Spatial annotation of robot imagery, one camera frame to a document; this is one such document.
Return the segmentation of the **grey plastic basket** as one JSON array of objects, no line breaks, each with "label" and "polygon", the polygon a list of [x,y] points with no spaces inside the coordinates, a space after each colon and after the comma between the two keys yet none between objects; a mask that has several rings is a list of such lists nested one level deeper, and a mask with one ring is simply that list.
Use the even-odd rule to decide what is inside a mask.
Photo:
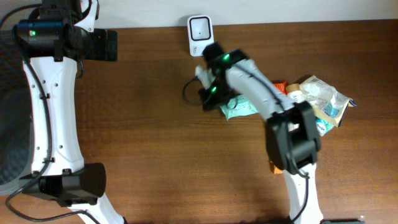
[{"label": "grey plastic basket", "polygon": [[31,172],[32,107],[27,77],[12,32],[1,32],[1,195]]}]

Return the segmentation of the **orange cracker package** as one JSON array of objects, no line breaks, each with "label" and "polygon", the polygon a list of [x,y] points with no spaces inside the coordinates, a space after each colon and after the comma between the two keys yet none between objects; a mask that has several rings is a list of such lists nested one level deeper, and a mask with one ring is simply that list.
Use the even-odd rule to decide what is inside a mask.
[{"label": "orange cracker package", "polygon": [[[279,83],[274,83],[274,86],[282,92],[284,95],[287,94],[285,88],[287,86],[287,82],[279,82]],[[272,161],[269,161],[270,164],[270,170],[273,174],[282,174],[282,171],[277,168]]]}]

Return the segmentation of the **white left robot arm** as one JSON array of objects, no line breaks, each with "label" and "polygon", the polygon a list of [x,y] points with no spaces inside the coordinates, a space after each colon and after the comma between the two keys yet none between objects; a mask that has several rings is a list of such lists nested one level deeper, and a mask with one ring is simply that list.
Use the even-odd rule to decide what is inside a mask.
[{"label": "white left robot arm", "polygon": [[97,29],[98,1],[42,1],[12,30],[30,88],[34,132],[30,173],[19,192],[53,201],[85,223],[125,223],[106,196],[106,171],[81,154],[75,82],[84,60],[114,62],[118,35]]}]

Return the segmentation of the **teal tissue packet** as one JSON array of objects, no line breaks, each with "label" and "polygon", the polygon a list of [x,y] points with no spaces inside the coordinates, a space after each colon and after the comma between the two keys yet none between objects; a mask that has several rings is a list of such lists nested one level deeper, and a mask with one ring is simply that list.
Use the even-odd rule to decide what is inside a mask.
[{"label": "teal tissue packet", "polygon": [[258,113],[254,104],[244,95],[234,97],[226,105],[220,106],[220,108],[227,120],[238,116],[249,116]]}]

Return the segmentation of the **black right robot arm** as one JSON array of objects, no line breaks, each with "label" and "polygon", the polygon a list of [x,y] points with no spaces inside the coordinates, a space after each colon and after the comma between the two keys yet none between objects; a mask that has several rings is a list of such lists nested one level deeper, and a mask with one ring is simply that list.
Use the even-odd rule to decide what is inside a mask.
[{"label": "black right robot arm", "polygon": [[203,110],[227,105],[235,93],[244,95],[264,120],[268,158],[284,175],[289,223],[321,223],[315,182],[321,144],[312,106],[283,94],[239,49],[226,53],[215,42],[204,48],[203,56],[207,68],[197,71]]}]

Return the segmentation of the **white bamboo print tube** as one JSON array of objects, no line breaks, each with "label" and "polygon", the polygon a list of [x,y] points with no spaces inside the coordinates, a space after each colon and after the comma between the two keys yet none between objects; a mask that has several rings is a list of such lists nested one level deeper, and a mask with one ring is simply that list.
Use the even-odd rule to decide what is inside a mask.
[{"label": "white bamboo print tube", "polygon": [[302,103],[305,101],[305,95],[301,90],[298,83],[291,84],[285,88],[287,96],[293,99],[296,103]]}]

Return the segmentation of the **small teal green box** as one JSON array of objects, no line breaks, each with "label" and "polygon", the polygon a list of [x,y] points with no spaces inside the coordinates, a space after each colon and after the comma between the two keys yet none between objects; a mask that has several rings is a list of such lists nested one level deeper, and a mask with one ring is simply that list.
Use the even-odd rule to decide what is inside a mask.
[{"label": "small teal green box", "polygon": [[335,127],[333,124],[325,121],[324,119],[317,119],[316,126],[320,136],[324,136]]}]

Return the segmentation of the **white barcode scanner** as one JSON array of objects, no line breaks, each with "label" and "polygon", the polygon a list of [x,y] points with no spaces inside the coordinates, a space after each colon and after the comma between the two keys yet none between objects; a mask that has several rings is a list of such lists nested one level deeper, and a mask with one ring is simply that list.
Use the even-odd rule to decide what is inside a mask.
[{"label": "white barcode scanner", "polygon": [[190,55],[201,57],[203,50],[214,42],[213,24],[210,16],[196,15],[187,19]]}]

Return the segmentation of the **yellow white snack bag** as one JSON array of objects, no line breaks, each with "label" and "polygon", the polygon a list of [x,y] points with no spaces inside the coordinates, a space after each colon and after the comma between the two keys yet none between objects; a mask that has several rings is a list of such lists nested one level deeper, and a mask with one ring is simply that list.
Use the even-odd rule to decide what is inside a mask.
[{"label": "yellow white snack bag", "polygon": [[357,107],[352,98],[341,94],[315,75],[302,82],[300,89],[313,107],[316,117],[337,128],[341,126],[348,107]]}]

